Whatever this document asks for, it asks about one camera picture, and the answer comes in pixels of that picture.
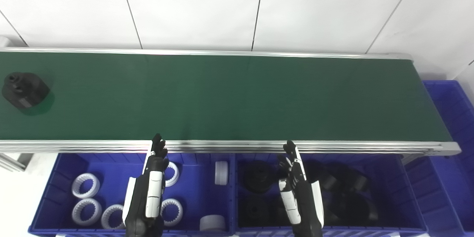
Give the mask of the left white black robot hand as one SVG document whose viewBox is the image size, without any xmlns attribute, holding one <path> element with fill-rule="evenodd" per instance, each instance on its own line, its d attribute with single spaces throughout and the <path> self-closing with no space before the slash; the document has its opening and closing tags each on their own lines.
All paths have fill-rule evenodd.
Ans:
<svg viewBox="0 0 474 237">
<path fill-rule="evenodd" d="M 161 134 L 153 139 L 143 173 L 128 183 L 123 210 L 126 237 L 161 237 L 164 219 L 161 217 L 162 194 L 166 187 L 168 150 Z"/>
</svg>

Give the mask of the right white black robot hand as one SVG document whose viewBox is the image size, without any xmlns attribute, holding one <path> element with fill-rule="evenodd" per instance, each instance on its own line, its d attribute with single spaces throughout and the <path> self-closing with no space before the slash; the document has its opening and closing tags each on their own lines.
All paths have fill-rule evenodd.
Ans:
<svg viewBox="0 0 474 237">
<path fill-rule="evenodd" d="M 278 154 L 284 172 L 278 181 L 280 196 L 295 237 L 322 237 L 324 207 L 319 181 L 309 182 L 296 144 L 288 140 Z"/>
</svg>

